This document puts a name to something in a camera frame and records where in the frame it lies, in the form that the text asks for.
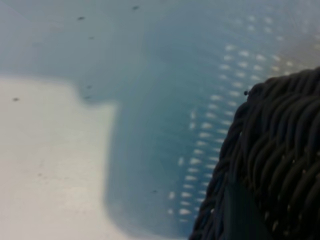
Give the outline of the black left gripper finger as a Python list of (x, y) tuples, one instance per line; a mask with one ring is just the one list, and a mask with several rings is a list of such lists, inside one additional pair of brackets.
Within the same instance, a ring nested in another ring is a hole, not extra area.
[(240, 184), (224, 190), (224, 235), (227, 240), (264, 240), (266, 226), (252, 194)]

